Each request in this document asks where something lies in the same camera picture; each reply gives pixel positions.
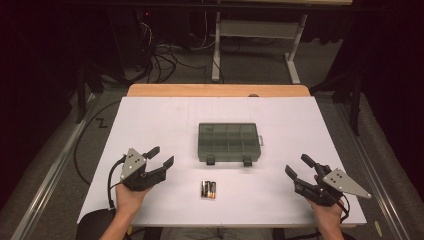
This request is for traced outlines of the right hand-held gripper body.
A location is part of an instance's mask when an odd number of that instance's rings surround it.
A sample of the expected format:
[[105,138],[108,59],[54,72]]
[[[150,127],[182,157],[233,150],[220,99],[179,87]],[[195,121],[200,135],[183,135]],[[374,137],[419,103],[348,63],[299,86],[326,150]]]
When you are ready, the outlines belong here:
[[371,198],[371,194],[341,169],[332,170],[328,165],[311,164],[317,173],[316,184],[310,184],[293,173],[295,192],[319,206],[331,207],[345,194]]

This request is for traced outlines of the white-framed desk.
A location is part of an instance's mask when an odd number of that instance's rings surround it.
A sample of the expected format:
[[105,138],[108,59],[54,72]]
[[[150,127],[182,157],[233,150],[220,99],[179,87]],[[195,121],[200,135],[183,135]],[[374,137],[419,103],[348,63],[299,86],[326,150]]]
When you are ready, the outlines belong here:
[[[353,0],[217,0],[218,4],[234,1],[236,3],[256,4],[258,7],[276,4],[278,7],[340,7],[350,6]],[[296,21],[275,22],[259,20],[227,20],[216,13],[214,53],[212,59],[211,79],[217,83],[223,79],[221,71],[221,39],[223,37],[286,39],[292,41],[292,47],[283,54],[290,80],[293,84],[300,84],[300,79],[294,63],[297,48],[302,37],[307,13],[301,13]]]

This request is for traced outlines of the grey transparent compartment box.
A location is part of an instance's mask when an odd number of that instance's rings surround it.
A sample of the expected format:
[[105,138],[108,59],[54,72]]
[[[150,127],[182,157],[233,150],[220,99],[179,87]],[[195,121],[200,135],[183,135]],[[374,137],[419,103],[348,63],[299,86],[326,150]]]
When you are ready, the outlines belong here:
[[255,123],[200,123],[198,159],[207,165],[241,162],[251,167],[261,156]]

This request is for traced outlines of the person's right hand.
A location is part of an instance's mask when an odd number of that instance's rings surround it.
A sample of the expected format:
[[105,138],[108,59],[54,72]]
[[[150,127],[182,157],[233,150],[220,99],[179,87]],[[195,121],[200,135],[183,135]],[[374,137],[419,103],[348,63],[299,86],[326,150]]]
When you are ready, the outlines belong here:
[[335,234],[341,230],[342,206],[344,205],[342,200],[331,207],[320,206],[312,200],[307,202],[311,205],[318,229],[322,234]]

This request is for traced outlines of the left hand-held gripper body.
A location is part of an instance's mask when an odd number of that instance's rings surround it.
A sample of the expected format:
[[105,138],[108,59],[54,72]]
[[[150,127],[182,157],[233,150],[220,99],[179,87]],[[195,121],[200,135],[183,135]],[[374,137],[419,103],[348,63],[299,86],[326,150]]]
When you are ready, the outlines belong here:
[[120,182],[131,191],[144,191],[166,180],[166,171],[160,168],[146,171],[147,160],[134,148],[128,150],[124,158]]

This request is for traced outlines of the black chair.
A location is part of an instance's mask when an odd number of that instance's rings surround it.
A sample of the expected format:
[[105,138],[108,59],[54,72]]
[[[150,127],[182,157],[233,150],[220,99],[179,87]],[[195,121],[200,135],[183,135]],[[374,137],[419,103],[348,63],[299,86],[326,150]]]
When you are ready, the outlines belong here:
[[80,220],[76,240],[99,240],[114,219],[115,211],[100,209],[90,212]]

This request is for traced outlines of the aluminium floor rail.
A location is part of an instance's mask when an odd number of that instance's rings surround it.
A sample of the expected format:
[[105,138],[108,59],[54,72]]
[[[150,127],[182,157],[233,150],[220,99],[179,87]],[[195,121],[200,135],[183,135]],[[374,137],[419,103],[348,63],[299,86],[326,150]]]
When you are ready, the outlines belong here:
[[341,118],[341,121],[343,122],[344,127],[347,129],[349,136],[353,141],[356,151],[359,154],[362,169],[365,171],[365,175],[372,189],[373,198],[377,201],[385,221],[390,228],[391,234],[395,240],[410,240],[409,235],[399,218],[393,201],[388,195],[382,180],[378,176],[378,173],[371,162],[371,158],[369,157],[363,142],[361,141],[360,137],[355,134],[350,126],[348,111],[343,104],[336,104],[335,108]]
[[62,151],[47,172],[37,193],[35,194],[35,197],[12,235],[11,240],[29,240],[30,235],[44,212],[44,209],[66,168],[68,156],[76,145],[77,139],[82,135],[83,129],[87,126],[89,115],[93,108],[97,105],[99,98],[99,94],[91,93],[89,95],[88,100],[86,101],[86,113],[83,115],[82,120],[73,128],[70,137],[62,148]]

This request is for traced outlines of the person's left hand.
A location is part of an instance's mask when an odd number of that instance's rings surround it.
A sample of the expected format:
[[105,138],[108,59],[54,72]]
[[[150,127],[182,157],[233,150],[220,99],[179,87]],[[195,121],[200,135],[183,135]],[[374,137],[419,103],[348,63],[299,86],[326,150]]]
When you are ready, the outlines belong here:
[[141,208],[144,198],[149,193],[150,188],[144,191],[131,191],[123,184],[115,187],[117,199],[117,214],[134,218]]

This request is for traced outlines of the person's legs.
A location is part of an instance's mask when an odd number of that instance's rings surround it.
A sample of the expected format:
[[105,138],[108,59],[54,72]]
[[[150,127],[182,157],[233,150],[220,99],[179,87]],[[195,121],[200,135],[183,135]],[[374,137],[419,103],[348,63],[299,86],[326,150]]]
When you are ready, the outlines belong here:
[[160,240],[273,240],[269,228],[164,228]]

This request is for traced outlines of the black metal stand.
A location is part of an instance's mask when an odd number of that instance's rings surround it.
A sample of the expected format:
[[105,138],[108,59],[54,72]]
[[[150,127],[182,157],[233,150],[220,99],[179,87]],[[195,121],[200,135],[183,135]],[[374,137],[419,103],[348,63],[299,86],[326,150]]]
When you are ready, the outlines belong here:
[[332,91],[334,103],[350,103],[349,124],[356,136],[359,135],[358,118],[360,113],[362,78],[354,73],[344,73],[332,77],[320,84],[309,88],[311,95],[321,91]]
[[77,106],[78,115],[76,123],[79,124],[86,114],[86,88],[92,93],[102,93],[104,86],[100,80],[100,71],[98,65],[94,62],[85,62],[80,65],[76,74],[77,79]]

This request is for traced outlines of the dark computer case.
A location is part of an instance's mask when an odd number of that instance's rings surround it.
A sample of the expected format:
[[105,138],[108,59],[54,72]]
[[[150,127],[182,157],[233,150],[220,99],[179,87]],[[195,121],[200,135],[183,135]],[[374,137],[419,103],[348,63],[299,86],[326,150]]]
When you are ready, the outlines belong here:
[[108,15],[124,71],[140,73],[147,67],[147,44],[151,40],[141,12],[118,8],[109,10]]

